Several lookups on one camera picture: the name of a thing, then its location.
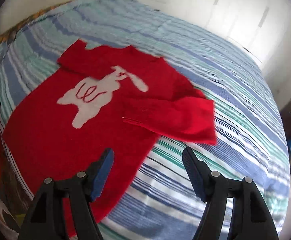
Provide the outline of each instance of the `metal screw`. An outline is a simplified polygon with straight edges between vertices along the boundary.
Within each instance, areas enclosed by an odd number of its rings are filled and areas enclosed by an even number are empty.
[[[211,175],[217,178],[220,176],[220,173],[218,171],[211,171]]]
[[[250,177],[245,177],[244,180],[248,183],[251,183],[253,181]]]
[[[85,172],[84,171],[79,171],[78,173],[77,173],[77,177],[78,178],[83,178],[85,176]]]
[[[46,178],[45,180],[44,180],[44,183],[45,184],[49,184],[49,183],[51,183],[52,182],[52,178],[50,178],[50,177],[48,177],[48,178]]]

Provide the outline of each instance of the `rabbit ear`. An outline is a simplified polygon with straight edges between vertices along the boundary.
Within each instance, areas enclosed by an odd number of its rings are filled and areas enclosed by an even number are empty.
[[[137,77],[135,74],[132,74],[132,73],[126,73],[126,74],[131,79],[135,87],[138,88],[141,92],[147,92],[149,90],[149,87],[147,86],[147,84],[143,82],[141,78]]]

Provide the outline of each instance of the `white rabbit graphic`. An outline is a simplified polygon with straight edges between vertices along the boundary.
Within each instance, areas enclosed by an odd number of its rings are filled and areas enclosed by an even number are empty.
[[[114,72],[101,80],[91,77],[82,79],[75,88],[70,89],[57,101],[60,105],[74,104],[78,107],[78,113],[72,122],[74,128],[81,128],[99,113],[102,106],[111,101],[112,92],[120,88],[120,80],[129,77],[140,91],[148,91],[148,86],[136,75],[125,71],[120,66],[111,68]]]

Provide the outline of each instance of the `red fabric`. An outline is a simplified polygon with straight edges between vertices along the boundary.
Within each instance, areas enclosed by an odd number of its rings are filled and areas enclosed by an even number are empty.
[[[213,102],[163,58],[132,46],[85,49],[76,41],[58,59],[61,68],[30,93],[12,113],[3,133],[18,168],[33,193],[46,177],[66,179],[85,170],[103,150],[114,150],[114,164],[102,195],[91,204],[97,222],[115,206],[159,136],[216,143]],[[116,72],[122,80],[112,98],[97,115],[75,128],[78,106],[59,104],[86,77],[97,85],[82,83],[74,100],[96,104],[109,95],[101,82]],[[71,221],[65,210],[67,222]],[[68,228],[69,235],[74,228]]]

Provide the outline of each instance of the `mattress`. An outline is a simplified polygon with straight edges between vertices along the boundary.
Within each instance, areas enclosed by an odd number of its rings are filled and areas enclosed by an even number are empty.
[[[282,122],[261,71],[244,52],[209,31],[136,0],[76,0],[50,10],[0,44],[0,127],[18,104],[58,68],[78,38],[163,56],[215,102],[216,146],[161,137],[116,207],[99,223],[105,239],[192,239],[205,204],[182,164],[190,146],[227,178],[253,178],[280,232],[288,205],[290,168]],[[31,192],[5,146],[26,194]],[[228,199],[220,239],[229,230]]]

